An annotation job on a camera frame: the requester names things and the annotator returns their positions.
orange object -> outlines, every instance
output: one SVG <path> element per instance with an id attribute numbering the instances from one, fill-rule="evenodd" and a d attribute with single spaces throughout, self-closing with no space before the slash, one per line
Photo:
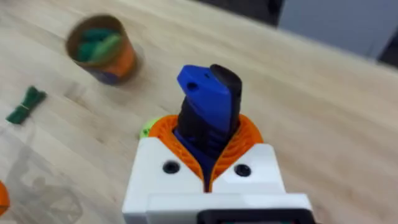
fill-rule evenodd
<path id="1" fill-rule="evenodd" d="M 115 30 L 121 35 L 121 43 L 115 50 L 100 62 L 79 62 L 76 52 L 81 44 L 81 36 L 85 30 L 91 28 L 107 28 Z M 69 34 L 66 42 L 69 57 L 81 68 L 92 74 L 105 84 L 117 84 L 130 77 L 136 65 L 136 55 L 129 37 L 121 22 L 110 15 L 97 15 L 81 21 Z"/>
<path id="2" fill-rule="evenodd" d="M 149 137 L 159 138 L 181 161 L 187 165 L 203 181 L 202 169 L 197 160 L 177 140 L 173 130 L 177 127 L 178 115 L 168 115 L 156 122 L 150 129 Z M 210 179 L 209 192 L 217 177 L 238 160 L 245 152 L 256 143 L 263 143 L 262 137 L 256 126 L 245 115 L 239 115 L 239 128 L 218 158 Z"/>
<path id="3" fill-rule="evenodd" d="M 0 181 L 0 215 L 7 211 L 10 207 L 10 199 L 6 186 Z"/>

wooden table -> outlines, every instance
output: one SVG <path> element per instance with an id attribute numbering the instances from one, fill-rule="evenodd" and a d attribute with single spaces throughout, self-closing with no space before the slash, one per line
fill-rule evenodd
<path id="1" fill-rule="evenodd" d="M 68 31 L 95 12 L 120 18 L 139 56 L 125 85 L 98 83 L 65 54 Z M 179 112 L 188 63 L 240 75 L 241 112 L 319 222 L 396 223 L 398 73 L 187 0 L 0 1 L 0 115 L 29 85 L 49 94 L 25 125 L 1 123 L 12 208 L 0 223 L 123 223 L 138 132 Z"/>

yellow-green ball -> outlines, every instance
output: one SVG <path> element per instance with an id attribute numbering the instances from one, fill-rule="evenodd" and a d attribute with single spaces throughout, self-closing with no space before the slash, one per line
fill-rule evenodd
<path id="1" fill-rule="evenodd" d="M 161 118 L 154 118 L 152 120 L 147 121 L 142 127 L 141 131 L 139 132 L 139 139 L 148 137 L 151 127 L 156 123 L 156 121 L 160 119 Z"/>

green rope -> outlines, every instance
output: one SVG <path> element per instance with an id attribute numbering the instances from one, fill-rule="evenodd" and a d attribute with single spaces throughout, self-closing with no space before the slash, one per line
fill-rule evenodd
<path id="1" fill-rule="evenodd" d="M 44 91 L 37 90 L 30 86 L 26 91 L 24 101 L 6 118 L 12 124 L 22 124 L 30 115 L 30 112 L 42 102 L 47 94 Z"/>

black hole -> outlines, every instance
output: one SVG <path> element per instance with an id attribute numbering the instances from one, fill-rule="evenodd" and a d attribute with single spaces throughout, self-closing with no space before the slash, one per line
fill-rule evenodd
<path id="1" fill-rule="evenodd" d="M 240 175 L 241 177 L 248 177 L 251 174 L 251 169 L 248 165 L 238 164 L 234 168 L 235 173 Z"/>
<path id="2" fill-rule="evenodd" d="M 179 170 L 180 170 L 180 165 L 177 162 L 175 162 L 175 161 L 167 161 L 163 165 L 163 171 L 166 174 L 175 174 Z"/>
<path id="3" fill-rule="evenodd" d="M 188 83 L 187 88 L 189 91 L 198 90 L 198 85 L 196 83 Z"/>

